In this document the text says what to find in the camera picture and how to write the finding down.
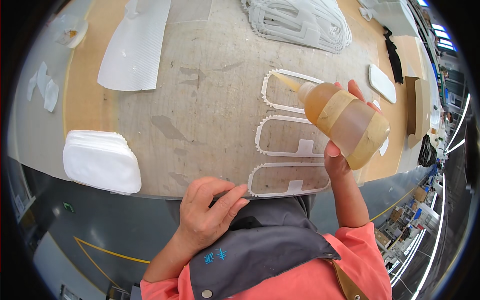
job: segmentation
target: yellow floor line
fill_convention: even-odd
[[[55,245],[57,245],[57,247],[58,247],[58,249],[60,250],[60,252],[61,252],[61,253],[63,254],[63,256],[65,256],[65,258],[72,264],[72,266],[77,270],[77,272],[78,272],[80,275],[82,275],[82,276],[85,278],[86,281],[90,282],[90,284],[91,284],[92,286],[94,286],[96,289],[98,289],[102,294],[105,294],[104,291],[102,291],[101,289],[99,289],[92,281],[90,281],[90,279],[87,278],[87,276],[85,276],[85,275],[82,273],[82,271],[80,271],[80,270],[77,268],[77,266],[75,266],[74,263],[72,263],[72,261],[65,255],[65,252],[63,252],[63,250],[62,250],[62,249],[60,248],[60,246],[57,244],[57,241],[53,238],[53,236],[52,236],[52,241],[55,243]]]
[[[418,184],[420,184],[420,182],[422,182],[427,176],[423,177],[422,180],[419,181]],[[378,218],[379,216],[383,215],[385,212],[387,212],[389,209],[391,209],[392,207],[394,207],[397,203],[399,203],[400,201],[403,200],[403,198],[405,198],[408,194],[410,194],[415,188],[411,189],[409,192],[407,192],[405,195],[403,195],[402,198],[400,198],[400,200],[398,200],[397,202],[393,203],[392,206],[390,206],[389,208],[385,209],[384,211],[382,211],[381,213],[379,213],[377,216],[374,216],[373,218],[370,219],[370,222],[372,222],[373,220],[375,220],[376,218]]]
[[[73,238],[75,238],[75,240],[77,241],[77,243],[83,243],[83,244],[85,244],[85,245],[87,245],[87,246],[90,246],[90,247],[92,247],[92,248],[95,248],[95,249],[97,249],[97,250],[100,250],[100,251],[105,252],[105,253],[108,253],[108,254],[112,254],[112,255],[115,255],[115,256],[118,256],[118,257],[121,257],[121,258],[129,259],[129,260],[134,261],[134,262],[139,262],[139,263],[144,263],[144,264],[149,264],[149,263],[150,263],[150,261],[146,261],[146,260],[138,259],[138,258],[134,258],[134,257],[129,257],[129,256],[121,255],[121,254],[118,254],[118,253],[115,253],[115,252],[112,252],[112,251],[105,250],[105,249],[103,249],[103,248],[100,248],[100,247],[97,247],[97,246],[92,245],[92,244],[90,244],[90,243],[87,243],[86,241],[81,240],[81,239],[79,239],[79,238],[77,238],[77,237],[73,237]]]
[[[118,288],[121,288],[118,284],[116,284],[112,279],[110,279],[110,277],[107,276],[107,274],[105,274],[105,272],[103,272],[102,269],[100,269],[100,267],[93,261],[93,259],[88,255],[87,251],[85,251],[85,249],[82,247],[82,245],[80,244],[80,239],[76,238],[76,237],[73,237],[75,239],[75,241],[77,241],[77,244],[80,246],[80,249],[82,249],[82,251],[85,253],[85,255],[88,257],[88,259],[95,265],[95,267],[100,271],[102,272],[102,274],[111,282],[113,283],[116,287]]]

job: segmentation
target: finger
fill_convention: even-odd
[[[185,195],[183,196],[182,201],[187,202],[187,203],[192,202],[193,196],[195,196],[195,194],[197,194],[198,189],[202,185],[204,185],[206,183],[209,183],[209,182],[212,182],[214,180],[218,180],[218,178],[207,176],[207,177],[202,177],[202,178],[199,178],[199,179],[196,179],[196,180],[192,181],[192,183],[190,183],[187,190],[185,191]]]
[[[383,115],[382,111],[372,102],[367,102],[367,105],[370,106],[371,108],[375,109],[379,114]]]
[[[210,208],[208,213],[216,223],[221,223],[235,202],[247,191],[247,185],[242,184],[234,187],[228,193],[221,196],[220,199]]]
[[[341,155],[340,148],[338,148],[332,140],[328,141],[325,147],[324,157],[337,157],[339,155]]]
[[[357,97],[358,99],[360,99],[361,101],[367,103],[367,101],[365,101],[365,97],[363,96],[360,88],[359,88],[359,85],[357,84],[357,82],[353,79],[351,79],[349,82],[348,82],[348,92],[350,94],[352,94],[353,96]]]
[[[192,204],[203,208],[208,208],[213,197],[221,192],[230,191],[235,187],[235,183],[215,178],[208,183],[201,185],[197,193],[192,196]]]
[[[233,206],[230,208],[228,211],[227,215],[223,218],[223,225],[225,227],[230,226],[230,223],[233,221],[233,219],[237,216],[238,212],[244,208],[250,200],[247,200],[245,198],[240,198],[238,199]]]

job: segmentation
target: cardboard box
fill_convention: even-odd
[[[390,218],[392,219],[392,221],[396,222],[398,221],[398,219],[400,219],[400,217],[402,216],[402,213],[403,213],[403,208],[396,206],[393,209],[392,213],[390,214]]]
[[[415,191],[413,198],[418,202],[423,202],[425,201],[426,197],[427,197],[427,191],[424,188],[417,187],[417,190]]]
[[[384,247],[387,247],[388,244],[390,244],[390,240],[377,228],[375,228],[373,232],[375,233],[376,240],[379,241]]]
[[[430,85],[419,77],[405,76],[407,85],[407,144],[413,148],[430,129]]]

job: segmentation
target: leather strap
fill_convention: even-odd
[[[340,268],[340,266],[332,259],[324,258],[324,260],[331,262],[335,269],[338,284],[342,289],[343,295],[347,300],[368,300],[367,296],[361,289],[353,282],[352,279]]]

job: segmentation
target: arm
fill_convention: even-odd
[[[365,101],[354,80],[348,82],[348,91],[371,108],[380,112],[373,103]],[[338,225],[340,227],[358,228],[367,224],[370,221],[367,205],[353,178],[352,170],[347,160],[341,155],[340,149],[332,141],[329,141],[325,147],[325,168],[332,183]]]
[[[213,197],[229,191],[208,208]],[[180,204],[180,225],[165,248],[153,258],[143,279],[158,282],[177,278],[183,267],[200,250],[213,244],[228,229],[238,211],[248,204],[240,198],[247,191],[245,184],[214,177],[203,177],[192,182]]]

